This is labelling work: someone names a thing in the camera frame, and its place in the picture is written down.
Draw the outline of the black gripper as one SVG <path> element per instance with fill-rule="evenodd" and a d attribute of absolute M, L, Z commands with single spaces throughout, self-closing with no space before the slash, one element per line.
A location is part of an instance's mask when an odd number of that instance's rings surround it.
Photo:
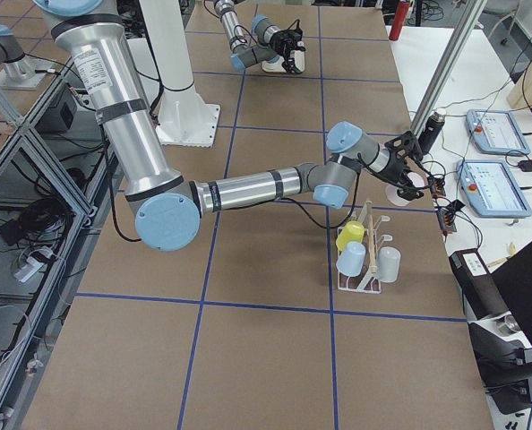
<path fill-rule="evenodd" d="M 282 57 L 282 68 L 287 73 L 302 73 L 305 69 L 305 44 L 303 31 L 296 26 L 276 32 L 272 36 L 272 49 Z"/>
<path fill-rule="evenodd" d="M 407 173 L 411 172 L 408 162 L 404 163 L 401 160 L 395 159 L 394 156 L 384 147 L 385 154 L 389 155 L 389 160 L 385 168 L 381 172 L 377 172 L 378 178 L 390 185 L 403 184 L 406 179 Z M 421 162 L 416 162 L 419 167 L 422 167 Z"/>

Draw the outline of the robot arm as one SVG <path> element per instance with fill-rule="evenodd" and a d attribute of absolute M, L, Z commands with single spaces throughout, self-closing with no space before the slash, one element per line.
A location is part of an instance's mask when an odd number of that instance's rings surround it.
<path fill-rule="evenodd" d="M 374 191 L 424 188 L 387 34 L 339 29 L 338 10 L 211 2 L 184 24 L 142 1 L 129 39 L 114 1 L 40 1 L 124 175 L 128 239 L 176 251 L 222 211 L 312 204 L 323 229 Z"/>
<path fill-rule="evenodd" d="M 251 29 L 241 24 L 236 5 L 241 1 L 211 1 L 212 9 L 203 1 L 203 7 L 217 18 L 227 36 L 230 62 L 234 69 L 244 72 L 259 65 L 265 73 L 301 74 L 305 71 L 304 32 L 300 19 L 280 28 L 269 17 L 257 14 Z"/>

